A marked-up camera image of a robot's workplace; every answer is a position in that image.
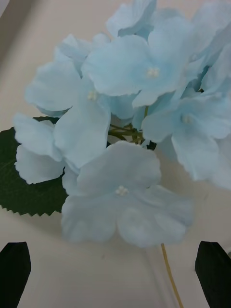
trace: flower petal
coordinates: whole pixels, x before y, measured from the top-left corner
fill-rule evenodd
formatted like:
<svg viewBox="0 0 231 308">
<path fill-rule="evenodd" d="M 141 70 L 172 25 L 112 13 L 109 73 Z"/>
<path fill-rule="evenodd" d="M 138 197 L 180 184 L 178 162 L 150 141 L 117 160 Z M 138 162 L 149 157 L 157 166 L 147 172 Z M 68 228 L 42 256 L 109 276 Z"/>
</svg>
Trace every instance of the flower petal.
<svg viewBox="0 0 231 308">
<path fill-rule="evenodd" d="M 208 47 L 214 36 L 226 27 L 230 19 L 230 3 L 224 1 L 204 3 L 192 19 L 197 35 L 197 52 Z"/>
<path fill-rule="evenodd" d="M 117 224 L 126 242 L 145 248 L 179 242 L 192 220 L 190 200 L 155 186 L 146 193 L 136 192 Z"/>
<path fill-rule="evenodd" d="M 231 190 L 231 135 L 219 140 L 219 162 L 209 182 L 221 188 Z"/>
<path fill-rule="evenodd" d="M 162 142 L 156 145 L 156 148 L 160 150 L 171 161 L 177 161 L 176 151 L 172 145 L 171 136 L 166 137 Z"/>
<path fill-rule="evenodd" d="M 72 61 L 55 61 L 37 69 L 26 88 L 25 99 L 49 111 L 61 111 L 76 104 L 80 76 Z"/>
<path fill-rule="evenodd" d="M 142 122 L 143 136 L 152 142 L 161 142 L 172 134 L 179 123 L 178 112 L 160 111 L 147 116 Z"/>
<path fill-rule="evenodd" d="M 64 162 L 56 162 L 49 156 L 37 155 L 28 151 L 23 145 L 17 148 L 15 168 L 27 184 L 36 184 L 62 175 Z"/>
<path fill-rule="evenodd" d="M 151 86 L 150 67 L 155 67 L 149 46 L 143 38 L 132 35 L 116 38 L 94 50 L 82 66 L 96 90 L 110 96 L 136 94 Z"/>
<path fill-rule="evenodd" d="M 207 93 L 216 92 L 229 76 L 231 76 L 231 44 L 224 47 L 217 61 L 203 78 L 201 87 Z"/>
<path fill-rule="evenodd" d="M 64 172 L 62 177 L 63 188 L 68 195 L 75 195 L 78 174 L 72 171 L 68 165 L 65 166 Z"/>
<path fill-rule="evenodd" d="M 205 135 L 223 139 L 231 133 L 231 102 L 227 96 L 201 95 L 198 108 L 195 123 Z"/>
<path fill-rule="evenodd" d="M 135 34 L 152 16 L 156 0 L 133 0 L 131 4 L 121 4 L 106 23 L 112 36 Z"/>
<path fill-rule="evenodd" d="M 109 106 L 111 113 L 116 115 L 120 119 L 129 119 L 134 115 L 134 108 L 132 107 L 132 102 L 136 95 L 122 95 L 116 96 L 109 100 Z"/>
<path fill-rule="evenodd" d="M 81 66 L 92 51 L 92 43 L 82 39 L 76 39 L 72 34 L 69 34 L 61 44 L 54 50 L 55 61 L 72 60 L 76 70 L 81 74 Z"/>
<path fill-rule="evenodd" d="M 62 208 L 62 233 L 71 242 L 109 240 L 116 230 L 110 198 L 67 197 Z"/>
<path fill-rule="evenodd" d="M 210 137 L 192 129 L 178 129 L 172 136 L 178 161 L 193 180 L 209 178 L 218 164 L 218 145 Z"/>
<path fill-rule="evenodd" d="M 150 18 L 149 24 L 156 27 L 159 23 L 166 21 L 169 18 L 182 17 L 180 12 L 173 8 L 162 8 L 156 10 Z"/>
<path fill-rule="evenodd" d="M 103 44 L 107 44 L 110 42 L 111 42 L 111 39 L 109 38 L 109 36 L 103 32 L 96 34 L 92 39 L 94 48 L 101 47 Z"/>
<path fill-rule="evenodd" d="M 119 141 L 82 167 L 77 179 L 77 195 L 103 195 L 114 192 L 119 186 L 129 190 L 147 188 L 159 182 L 159 168 L 153 151 Z"/>
<path fill-rule="evenodd" d="M 53 124 L 38 122 L 23 114 L 17 113 L 13 118 L 15 139 L 27 150 L 38 155 L 46 155 L 55 161 L 61 161 L 62 156 L 54 146 Z"/>
<path fill-rule="evenodd" d="M 55 145 L 69 163 L 81 168 L 105 150 L 109 125 L 107 104 L 85 99 L 56 123 Z"/>
</svg>

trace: light blue petal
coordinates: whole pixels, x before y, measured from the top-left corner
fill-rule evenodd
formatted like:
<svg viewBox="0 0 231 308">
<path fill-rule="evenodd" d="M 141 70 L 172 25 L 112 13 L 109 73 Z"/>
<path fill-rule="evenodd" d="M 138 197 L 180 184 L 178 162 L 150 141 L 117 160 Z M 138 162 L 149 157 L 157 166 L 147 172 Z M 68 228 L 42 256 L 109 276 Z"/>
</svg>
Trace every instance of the light blue petal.
<svg viewBox="0 0 231 308">
<path fill-rule="evenodd" d="M 192 19 L 197 38 L 197 52 L 207 48 L 231 20 L 231 5 L 224 1 L 204 3 Z"/>
<path fill-rule="evenodd" d="M 43 108 L 38 107 L 38 110 L 42 112 L 42 114 L 50 117 L 61 117 L 65 114 L 65 111 L 49 111 Z"/>
<path fill-rule="evenodd" d="M 60 151 L 54 145 L 54 128 L 50 121 L 38 122 L 17 113 L 13 118 L 13 125 L 16 132 L 15 139 L 28 151 L 38 155 L 47 155 L 55 161 L 62 160 Z"/>
<path fill-rule="evenodd" d="M 77 194 L 97 196 L 114 192 L 119 186 L 129 190 L 147 188 L 160 181 L 160 164 L 151 150 L 119 141 L 84 165 L 77 179 Z"/>
<path fill-rule="evenodd" d="M 64 169 L 64 162 L 56 162 L 49 156 L 34 154 L 28 151 L 23 145 L 19 145 L 17 148 L 15 168 L 27 184 L 36 184 L 61 176 Z"/>
<path fill-rule="evenodd" d="M 223 47 L 230 42 L 231 22 L 227 26 L 216 33 L 210 46 L 207 48 L 206 65 L 212 66 L 217 59 Z"/>
<path fill-rule="evenodd" d="M 121 4 L 106 23 L 112 36 L 135 34 L 152 16 L 156 0 L 133 0 L 131 4 Z"/>
<path fill-rule="evenodd" d="M 231 44 L 224 47 L 217 61 L 203 78 L 201 87 L 207 93 L 216 92 L 227 78 L 230 78 L 231 86 Z"/>
<path fill-rule="evenodd" d="M 148 77 L 148 71 L 155 66 L 146 40 L 132 35 L 116 38 L 94 50 L 84 62 L 82 72 L 90 77 L 99 93 L 120 96 L 151 87 L 153 78 Z"/>
<path fill-rule="evenodd" d="M 145 106 L 135 108 L 134 117 L 132 119 L 132 126 L 137 130 L 141 130 L 142 121 L 144 119 L 144 113 L 145 113 Z"/>
<path fill-rule="evenodd" d="M 107 44 L 110 42 L 111 39 L 109 38 L 109 36 L 103 32 L 96 34 L 92 39 L 93 48 L 101 47 L 103 44 Z"/>
<path fill-rule="evenodd" d="M 176 90 L 183 78 L 186 78 L 185 67 L 194 46 L 192 35 L 192 25 L 181 17 L 169 18 L 159 23 L 150 33 L 148 43 L 159 69 L 159 75 L 150 87 L 155 93 L 155 99 Z"/>
<path fill-rule="evenodd" d="M 110 197 L 67 197 L 62 208 L 62 234 L 71 242 L 109 240 L 116 230 L 115 207 Z"/>
<path fill-rule="evenodd" d="M 156 10 L 149 20 L 149 24 L 156 27 L 159 23 L 166 21 L 169 18 L 182 17 L 181 13 L 173 8 L 163 8 Z"/>
<path fill-rule="evenodd" d="M 66 190 L 68 195 L 75 195 L 78 175 L 79 173 L 72 171 L 68 165 L 65 166 L 62 182 L 63 188 Z"/>
<path fill-rule="evenodd" d="M 69 34 L 61 44 L 54 50 L 55 61 L 71 60 L 75 64 L 76 70 L 81 74 L 81 66 L 92 51 L 92 43 L 82 39 L 76 39 L 72 34 Z"/>
<path fill-rule="evenodd" d="M 26 88 L 25 99 L 49 111 L 61 111 L 76 104 L 80 76 L 72 61 L 55 61 L 37 69 Z"/>
<path fill-rule="evenodd" d="M 221 93 L 198 97 L 195 125 L 204 134 L 223 139 L 231 133 L 231 102 Z"/>
<path fill-rule="evenodd" d="M 142 90 L 137 97 L 134 99 L 132 105 L 134 108 L 141 106 L 150 106 L 156 102 L 158 93 L 155 90 Z"/>
<path fill-rule="evenodd" d="M 231 190 L 231 135 L 223 140 L 219 140 L 219 162 L 209 182 Z"/>
<path fill-rule="evenodd" d="M 192 205 L 161 186 L 136 192 L 118 219 L 119 233 L 140 248 L 177 243 L 193 222 Z"/>
<path fill-rule="evenodd" d="M 171 138 L 171 136 L 166 137 L 162 142 L 156 145 L 156 148 L 171 161 L 177 161 L 176 151 L 173 147 Z"/>
<path fill-rule="evenodd" d="M 69 163 L 81 168 L 105 150 L 109 125 L 106 102 L 85 98 L 56 123 L 55 145 Z"/>
<path fill-rule="evenodd" d="M 116 96 L 109 100 L 109 106 L 111 113 L 116 115 L 120 119 L 129 119 L 134 115 L 134 108 L 132 102 L 136 95 L 122 95 Z"/>
<path fill-rule="evenodd" d="M 175 131 L 172 143 L 178 161 L 193 180 L 205 180 L 211 176 L 219 154 L 218 145 L 212 138 L 189 126 Z"/>
<path fill-rule="evenodd" d="M 177 112 L 160 111 L 147 116 L 142 122 L 143 136 L 152 142 L 161 142 L 171 135 L 179 125 Z"/>
</svg>

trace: flower stem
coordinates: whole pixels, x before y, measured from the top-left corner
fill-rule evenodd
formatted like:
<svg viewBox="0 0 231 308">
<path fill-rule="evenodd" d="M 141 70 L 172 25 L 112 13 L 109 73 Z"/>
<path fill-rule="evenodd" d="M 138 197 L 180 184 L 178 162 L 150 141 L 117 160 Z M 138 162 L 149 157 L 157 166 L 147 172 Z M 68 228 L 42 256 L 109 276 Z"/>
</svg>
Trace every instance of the flower stem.
<svg viewBox="0 0 231 308">
<path fill-rule="evenodd" d="M 145 118 L 146 118 L 147 115 L 148 115 L 148 108 L 149 108 L 149 106 L 146 106 L 146 107 L 145 107 L 145 112 L 144 112 L 144 117 L 145 117 Z"/>
<path fill-rule="evenodd" d="M 113 128 L 116 128 L 117 130 L 128 130 L 128 131 L 130 131 L 130 129 L 128 129 L 128 128 L 119 127 L 119 126 L 116 126 L 116 125 L 113 125 L 113 124 L 110 124 L 110 126 L 113 127 Z"/>
<path fill-rule="evenodd" d="M 178 291 L 177 291 L 176 284 L 175 284 L 174 279 L 173 279 L 173 276 L 172 276 L 171 267 L 170 267 L 169 262 L 168 262 L 168 259 L 167 259 L 167 252 L 166 252 L 166 249 L 165 249 L 165 245 L 164 245 L 164 244 L 161 244 L 161 248 L 162 248 L 163 257 L 164 257 L 164 260 L 165 260 L 165 266 L 166 266 L 166 269 L 167 269 L 167 273 L 168 273 L 169 279 L 170 279 L 170 281 L 171 281 L 172 288 L 173 288 L 173 291 L 174 291 L 175 296 L 176 296 L 176 298 L 177 298 L 179 307 L 180 307 L 180 308 L 184 308 L 184 306 L 183 306 L 183 304 L 182 304 L 182 301 L 181 301 L 181 299 L 180 299 L 180 295 L 179 295 L 179 293 L 178 293 Z"/>
<path fill-rule="evenodd" d="M 115 131 L 109 131 L 109 132 L 108 132 L 108 135 L 109 135 L 109 136 L 117 137 L 117 138 L 120 139 L 120 140 L 126 140 L 126 138 L 124 138 L 120 133 L 117 133 L 117 132 L 115 132 Z"/>
</svg>

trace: black object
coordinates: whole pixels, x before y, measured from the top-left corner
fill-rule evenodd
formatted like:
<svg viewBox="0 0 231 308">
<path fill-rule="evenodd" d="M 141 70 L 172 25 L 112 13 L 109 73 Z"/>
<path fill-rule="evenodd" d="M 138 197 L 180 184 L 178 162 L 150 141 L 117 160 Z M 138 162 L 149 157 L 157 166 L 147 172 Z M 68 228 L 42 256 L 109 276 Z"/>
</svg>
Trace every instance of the black object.
<svg viewBox="0 0 231 308">
<path fill-rule="evenodd" d="M 8 243 L 0 252 L 0 308 L 16 308 L 31 271 L 26 242 Z"/>
<path fill-rule="evenodd" d="M 147 149 L 148 149 L 148 150 L 153 150 L 153 151 L 154 151 L 155 148 L 156 148 L 156 143 L 150 141 L 149 145 L 147 145 Z"/>
<path fill-rule="evenodd" d="M 218 243 L 200 243 L 195 270 L 210 308 L 231 308 L 231 259 Z"/>
</svg>

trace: green stem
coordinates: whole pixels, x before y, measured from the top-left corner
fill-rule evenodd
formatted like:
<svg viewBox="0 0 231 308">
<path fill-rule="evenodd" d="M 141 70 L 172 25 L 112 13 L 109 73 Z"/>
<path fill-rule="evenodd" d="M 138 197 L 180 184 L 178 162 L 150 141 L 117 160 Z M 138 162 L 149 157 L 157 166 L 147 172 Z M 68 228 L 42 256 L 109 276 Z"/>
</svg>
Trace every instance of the green stem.
<svg viewBox="0 0 231 308">
<path fill-rule="evenodd" d="M 136 143 L 136 142 L 139 142 L 141 140 L 142 140 L 142 138 L 132 139 L 132 141 L 130 143 Z"/>
<path fill-rule="evenodd" d="M 146 118 L 147 115 L 148 115 L 148 108 L 149 108 L 149 106 L 146 106 L 146 107 L 145 107 L 145 112 L 144 112 L 144 117 L 145 117 L 145 118 Z"/>
<path fill-rule="evenodd" d="M 110 124 L 110 126 L 113 127 L 113 128 L 116 128 L 117 130 L 126 130 L 126 131 L 128 130 L 128 131 L 130 131 L 130 129 L 119 127 L 119 126 L 116 126 L 116 125 L 113 125 L 113 124 Z"/>
<path fill-rule="evenodd" d="M 109 131 L 109 132 L 108 132 L 108 135 L 109 135 L 109 136 L 117 137 L 117 138 L 120 139 L 120 140 L 126 140 L 126 138 L 124 138 L 120 133 L 117 133 L 117 132 L 115 132 L 115 131 Z"/>
</svg>

